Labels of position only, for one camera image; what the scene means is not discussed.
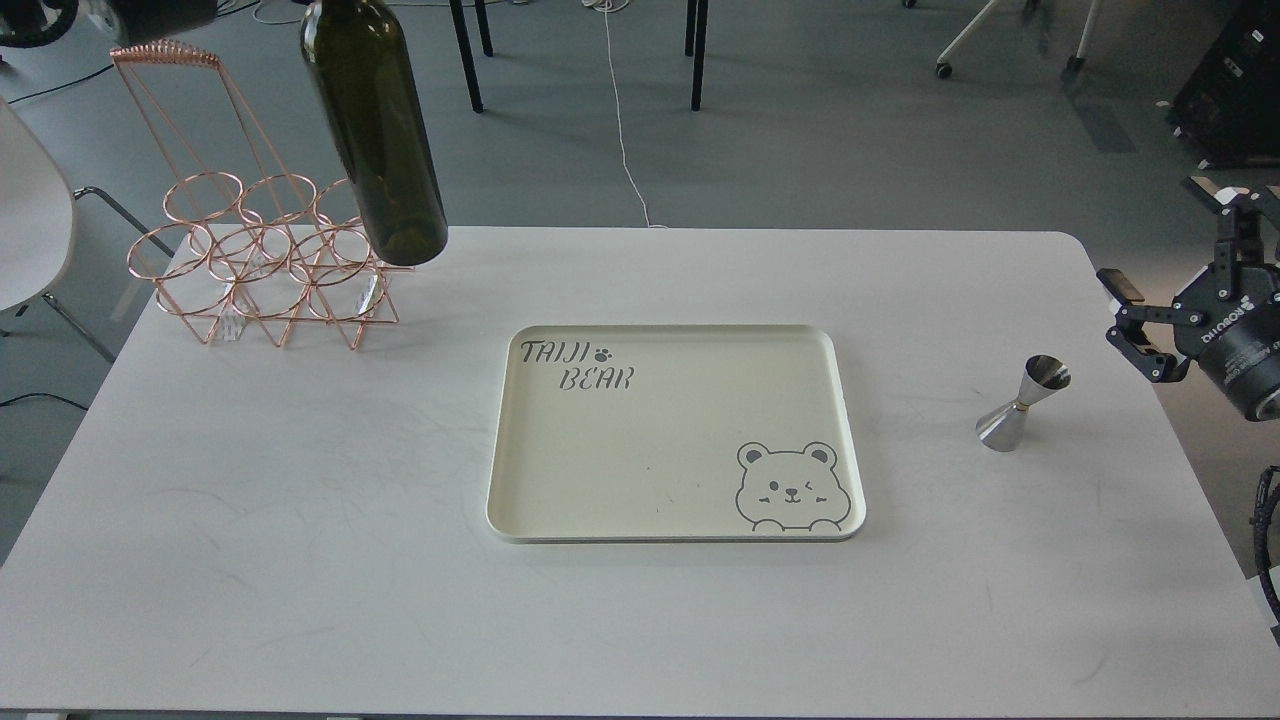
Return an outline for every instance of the bear cartoon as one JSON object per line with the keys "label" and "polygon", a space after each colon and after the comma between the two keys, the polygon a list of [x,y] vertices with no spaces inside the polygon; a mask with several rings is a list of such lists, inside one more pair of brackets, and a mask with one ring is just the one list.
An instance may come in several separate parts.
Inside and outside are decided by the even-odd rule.
{"label": "bear cartoon", "polygon": [[751,530],[813,530],[819,523],[840,529],[852,507],[833,470],[836,451],[826,443],[772,452],[749,442],[737,450],[737,464],[742,466],[737,511]]}

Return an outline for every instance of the cream tray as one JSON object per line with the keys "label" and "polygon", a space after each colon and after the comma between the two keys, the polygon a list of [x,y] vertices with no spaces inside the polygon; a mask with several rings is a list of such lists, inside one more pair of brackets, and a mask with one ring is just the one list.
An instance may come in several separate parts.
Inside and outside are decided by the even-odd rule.
{"label": "cream tray", "polygon": [[511,341],[488,502],[507,539],[842,539],[865,515],[817,328],[531,327]]}

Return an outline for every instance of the dark green glass bottle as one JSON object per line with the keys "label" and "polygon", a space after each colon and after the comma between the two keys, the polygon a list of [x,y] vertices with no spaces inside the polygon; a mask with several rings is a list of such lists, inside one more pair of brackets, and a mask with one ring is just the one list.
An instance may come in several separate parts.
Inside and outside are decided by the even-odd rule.
{"label": "dark green glass bottle", "polygon": [[316,0],[302,20],[311,70],[369,245],[393,265],[444,250],[444,220],[404,33],[381,0]]}

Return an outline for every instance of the black table leg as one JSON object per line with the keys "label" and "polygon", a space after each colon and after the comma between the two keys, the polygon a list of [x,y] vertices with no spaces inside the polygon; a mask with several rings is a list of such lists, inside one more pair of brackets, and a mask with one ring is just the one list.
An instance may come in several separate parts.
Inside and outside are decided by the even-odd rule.
{"label": "black table leg", "polygon": [[480,28],[480,47],[485,58],[493,58],[493,41],[489,40],[489,10],[485,9],[485,0],[475,0],[476,27]]}
{"label": "black table leg", "polygon": [[462,73],[467,77],[467,92],[471,95],[471,109],[484,113],[480,102],[480,85],[476,82],[476,64],[471,56],[471,40],[467,37],[467,19],[462,15],[462,0],[449,0],[453,14],[453,31],[458,35],[458,53],[462,55]]}
{"label": "black table leg", "polygon": [[703,59],[707,55],[707,5],[708,0],[698,0],[698,18],[694,36],[694,99],[689,109],[695,113],[703,106]]}
{"label": "black table leg", "polygon": [[689,0],[685,6],[685,56],[694,56],[694,17],[698,13],[698,0]]}

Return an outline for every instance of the stainless steel jigger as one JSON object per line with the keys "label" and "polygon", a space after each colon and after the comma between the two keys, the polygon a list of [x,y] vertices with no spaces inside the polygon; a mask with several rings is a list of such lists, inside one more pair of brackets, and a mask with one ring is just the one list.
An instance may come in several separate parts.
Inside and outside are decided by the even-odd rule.
{"label": "stainless steel jigger", "polygon": [[998,452],[1016,448],[1027,428],[1027,410],[1069,384],[1071,373],[1057,357],[1048,355],[1028,357],[1018,397],[978,419],[975,425],[978,439]]}

